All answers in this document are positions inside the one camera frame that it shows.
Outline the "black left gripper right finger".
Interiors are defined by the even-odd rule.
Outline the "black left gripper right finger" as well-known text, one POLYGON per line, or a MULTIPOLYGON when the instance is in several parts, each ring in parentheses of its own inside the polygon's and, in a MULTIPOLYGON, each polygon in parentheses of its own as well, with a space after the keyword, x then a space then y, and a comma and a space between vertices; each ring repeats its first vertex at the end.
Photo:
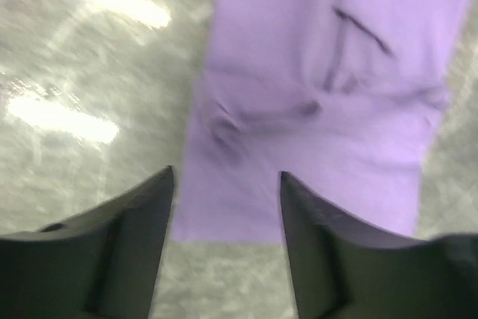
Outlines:
POLYGON ((300 318, 475 318, 477 236, 429 241, 366 223, 281 174, 285 243, 300 318))

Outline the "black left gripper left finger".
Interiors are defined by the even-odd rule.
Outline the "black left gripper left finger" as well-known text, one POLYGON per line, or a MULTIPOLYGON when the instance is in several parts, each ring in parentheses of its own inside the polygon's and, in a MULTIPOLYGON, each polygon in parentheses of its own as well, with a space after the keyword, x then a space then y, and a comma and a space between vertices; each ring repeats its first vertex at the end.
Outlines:
POLYGON ((172 167, 35 232, 1 237, 3 318, 147 318, 173 202, 172 167))

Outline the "purple t shirt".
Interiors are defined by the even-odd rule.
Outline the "purple t shirt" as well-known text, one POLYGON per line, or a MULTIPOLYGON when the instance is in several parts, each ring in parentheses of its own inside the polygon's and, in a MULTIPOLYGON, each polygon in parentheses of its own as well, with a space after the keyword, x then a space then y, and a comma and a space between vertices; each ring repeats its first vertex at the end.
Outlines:
POLYGON ((282 241, 279 174, 402 235, 470 0, 215 0, 175 241, 282 241))

